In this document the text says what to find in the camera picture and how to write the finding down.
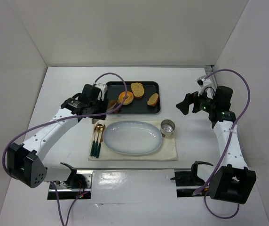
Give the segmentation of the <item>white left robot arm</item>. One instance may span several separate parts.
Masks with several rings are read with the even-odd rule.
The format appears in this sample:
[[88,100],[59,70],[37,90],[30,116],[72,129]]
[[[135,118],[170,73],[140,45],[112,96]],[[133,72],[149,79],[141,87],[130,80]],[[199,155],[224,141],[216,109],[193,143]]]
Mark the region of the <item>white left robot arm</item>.
[[105,119],[108,99],[105,98],[107,85],[86,84],[82,92],[66,99],[58,112],[46,126],[32,137],[18,145],[8,147],[7,167],[9,175],[30,188],[42,182],[69,182],[76,169],[66,163],[45,166],[43,160],[56,142],[82,118]]

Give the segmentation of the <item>brown chocolate croissant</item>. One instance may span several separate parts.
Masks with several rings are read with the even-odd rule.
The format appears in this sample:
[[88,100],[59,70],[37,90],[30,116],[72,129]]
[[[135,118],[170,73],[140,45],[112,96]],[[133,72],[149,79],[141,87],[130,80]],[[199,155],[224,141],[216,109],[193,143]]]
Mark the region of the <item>brown chocolate croissant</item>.
[[113,109],[116,109],[120,105],[120,100],[111,100],[108,104],[107,111],[111,111]]

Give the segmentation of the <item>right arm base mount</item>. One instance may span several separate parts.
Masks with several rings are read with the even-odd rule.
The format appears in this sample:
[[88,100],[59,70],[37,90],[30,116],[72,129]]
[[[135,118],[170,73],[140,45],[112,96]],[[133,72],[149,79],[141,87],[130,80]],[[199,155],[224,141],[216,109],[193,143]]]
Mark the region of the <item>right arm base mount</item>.
[[175,182],[177,198],[193,197],[193,192],[205,183],[191,169],[175,169],[170,180]]

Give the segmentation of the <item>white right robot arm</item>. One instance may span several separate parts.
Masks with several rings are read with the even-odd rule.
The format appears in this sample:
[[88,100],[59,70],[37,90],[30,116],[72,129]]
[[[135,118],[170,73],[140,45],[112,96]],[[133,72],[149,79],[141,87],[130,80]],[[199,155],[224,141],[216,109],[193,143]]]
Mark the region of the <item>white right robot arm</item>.
[[218,86],[213,98],[206,94],[205,88],[200,92],[188,93],[185,99],[176,105],[184,115],[193,105],[193,113],[204,111],[218,140],[220,159],[217,166],[196,161],[192,165],[193,175],[204,184],[194,191],[201,193],[206,187],[210,198],[225,202],[245,204],[256,181],[256,174],[249,170],[242,156],[237,137],[237,118],[230,111],[233,90]]

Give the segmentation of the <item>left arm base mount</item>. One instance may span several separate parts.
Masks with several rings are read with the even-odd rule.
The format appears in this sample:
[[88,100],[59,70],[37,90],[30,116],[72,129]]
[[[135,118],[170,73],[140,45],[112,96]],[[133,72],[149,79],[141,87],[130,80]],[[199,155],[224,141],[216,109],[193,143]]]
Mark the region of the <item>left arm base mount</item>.
[[69,182],[54,181],[59,200],[74,200],[78,195],[80,200],[91,199],[92,179],[92,170],[77,170]]

